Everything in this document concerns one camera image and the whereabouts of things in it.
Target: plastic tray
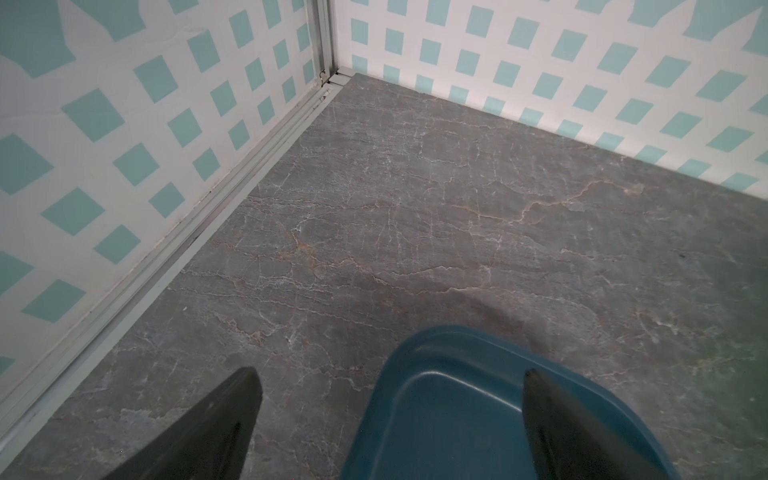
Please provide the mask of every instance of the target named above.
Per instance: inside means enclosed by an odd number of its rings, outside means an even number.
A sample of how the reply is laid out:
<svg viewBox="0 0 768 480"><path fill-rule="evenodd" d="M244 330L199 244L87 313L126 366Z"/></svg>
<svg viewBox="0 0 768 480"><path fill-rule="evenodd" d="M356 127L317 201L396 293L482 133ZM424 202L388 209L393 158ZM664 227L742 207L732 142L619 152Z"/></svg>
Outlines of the plastic tray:
<svg viewBox="0 0 768 480"><path fill-rule="evenodd" d="M536 480L521 414L531 368L680 478L648 428L606 389L493 336L441 326L412 336L387 360L340 479Z"/></svg>

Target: white lattice pattern wall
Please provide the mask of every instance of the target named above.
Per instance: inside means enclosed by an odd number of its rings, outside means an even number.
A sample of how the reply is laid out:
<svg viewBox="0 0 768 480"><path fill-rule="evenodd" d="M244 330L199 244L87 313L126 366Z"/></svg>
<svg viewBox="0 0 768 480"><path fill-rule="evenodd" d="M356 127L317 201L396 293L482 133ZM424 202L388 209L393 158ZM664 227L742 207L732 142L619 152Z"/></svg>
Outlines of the white lattice pattern wall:
<svg viewBox="0 0 768 480"><path fill-rule="evenodd" d="M341 65L768 198L768 0L334 0Z"/></svg>
<svg viewBox="0 0 768 480"><path fill-rule="evenodd" d="M0 398L316 85L304 0L0 2Z"/></svg>

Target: gray marble floor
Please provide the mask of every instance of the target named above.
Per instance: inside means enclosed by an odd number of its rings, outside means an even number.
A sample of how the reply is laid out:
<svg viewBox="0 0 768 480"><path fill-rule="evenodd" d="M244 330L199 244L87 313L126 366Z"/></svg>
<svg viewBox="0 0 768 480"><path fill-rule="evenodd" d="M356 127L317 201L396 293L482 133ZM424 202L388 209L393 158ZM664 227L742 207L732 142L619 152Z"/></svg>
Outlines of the gray marble floor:
<svg viewBox="0 0 768 480"><path fill-rule="evenodd" d="M99 478L245 365L243 478L335 478L443 323L605 386L685 479L768 478L768 203L360 75L2 478Z"/></svg>

